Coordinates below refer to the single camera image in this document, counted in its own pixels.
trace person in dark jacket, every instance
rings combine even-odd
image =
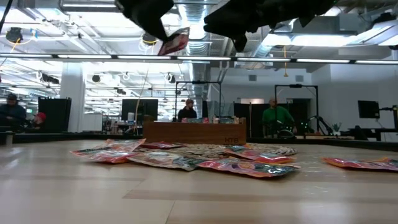
[[[184,109],[178,112],[178,122],[181,122],[183,118],[197,118],[197,112],[193,109],[193,100],[187,99],[185,102]]]
[[[7,104],[0,106],[0,123],[5,126],[21,124],[26,119],[26,110],[18,105],[17,96],[8,94]]]

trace person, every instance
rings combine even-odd
[[[275,122],[275,110],[277,115],[277,120],[282,124],[292,123],[293,124],[293,133],[297,132],[297,128],[294,125],[294,119],[292,115],[282,106],[277,105],[277,100],[275,98],[271,98],[269,100],[269,108],[264,110],[262,114],[262,123],[263,123],[263,132],[264,137],[269,136],[270,134],[275,134],[275,131],[272,130],[272,123]]]
[[[46,118],[47,116],[45,115],[45,113],[38,112],[33,118],[32,127],[36,130],[43,129],[44,121]]]
[[[183,118],[197,118],[197,112],[193,109],[193,100],[187,99],[185,107],[178,112],[178,122]]]
[[[4,126],[17,126],[22,124],[26,119],[26,110],[18,105],[17,96],[8,94],[7,103],[0,106],[0,122]]]

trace potted plant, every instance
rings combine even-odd
[[[340,123],[333,124],[333,125],[331,126],[331,128],[332,128],[332,130],[333,130],[333,135],[334,135],[334,136],[340,136],[340,135],[341,135],[341,133],[340,133],[340,127],[341,127],[341,125],[342,125],[342,123],[340,122]]]

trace man in green shirt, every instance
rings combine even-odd
[[[262,114],[262,123],[263,123],[263,132],[264,137],[270,134],[275,134],[276,130],[272,130],[271,126],[273,122],[275,122],[275,110],[277,115],[277,120],[282,124],[293,124],[294,119],[292,115],[282,106],[277,106],[277,101],[275,98],[271,98],[269,100],[269,108],[266,109]],[[297,132],[297,128],[294,126],[293,133]]]

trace wooden floor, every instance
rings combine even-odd
[[[294,146],[302,169],[277,180],[107,166],[69,153],[100,142],[0,148],[0,223],[397,223],[398,174],[347,171],[319,158],[398,159],[398,153]]]

